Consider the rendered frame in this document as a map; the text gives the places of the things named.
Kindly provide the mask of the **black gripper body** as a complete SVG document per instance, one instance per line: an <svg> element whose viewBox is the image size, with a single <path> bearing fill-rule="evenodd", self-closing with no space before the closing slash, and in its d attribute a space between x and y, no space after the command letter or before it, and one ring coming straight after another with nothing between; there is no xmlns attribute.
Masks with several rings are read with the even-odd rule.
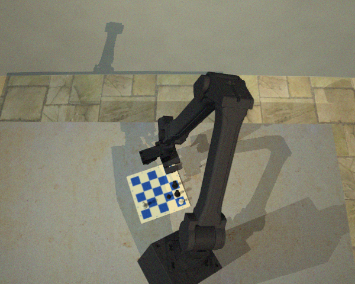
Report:
<svg viewBox="0 0 355 284"><path fill-rule="evenodd" d="M180 163L180 158L178 156L176 148L172 153L170 153L170 158L171 158L171 160L169 160L168 162L162 163L164 170L167 174L177 170L176 165L174 165L174 166L171 166L171 165Z"/></svg>

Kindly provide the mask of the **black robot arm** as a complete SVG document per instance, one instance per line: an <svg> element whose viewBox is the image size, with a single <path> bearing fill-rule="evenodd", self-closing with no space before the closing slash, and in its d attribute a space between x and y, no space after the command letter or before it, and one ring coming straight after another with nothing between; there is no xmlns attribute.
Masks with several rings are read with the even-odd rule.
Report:
<svg viewBox="0 0 355 284"><path fill-rule="evenodd" d="M254 104L245 81L237 75L215 72L200 75L193 84L193 94L193 100L177 118L163 116L158 119L159 142L156 146L139 151L143 165L158 157L162 163L168 162L175 144L183 144L189 133L215 110L198 201L193 213L185 213L180 223L179 241L166 244L171 273L207 270L210 268L209 251L224 247L227 219L221 212L222 202L240 128Z"/></svg>

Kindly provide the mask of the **blue and cream chessboard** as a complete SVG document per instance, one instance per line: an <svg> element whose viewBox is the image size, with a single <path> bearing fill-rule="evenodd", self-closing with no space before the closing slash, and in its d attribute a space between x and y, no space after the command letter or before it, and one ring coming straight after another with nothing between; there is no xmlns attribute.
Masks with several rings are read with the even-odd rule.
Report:
<svg viewBox="0 0 355 284"><path fill-rule="evenodd" d="M190 207L178 171L166 174L160 165L127 176L127 180L141 224ZM174 180L178 184L176 189L172 187ZM176 190L179 190L180 197L175 197ZM170 199L167 199L168 194ZM180 199L184 199L182 205ZM147 204L146 209L142 209L141 201Z"/></svg>

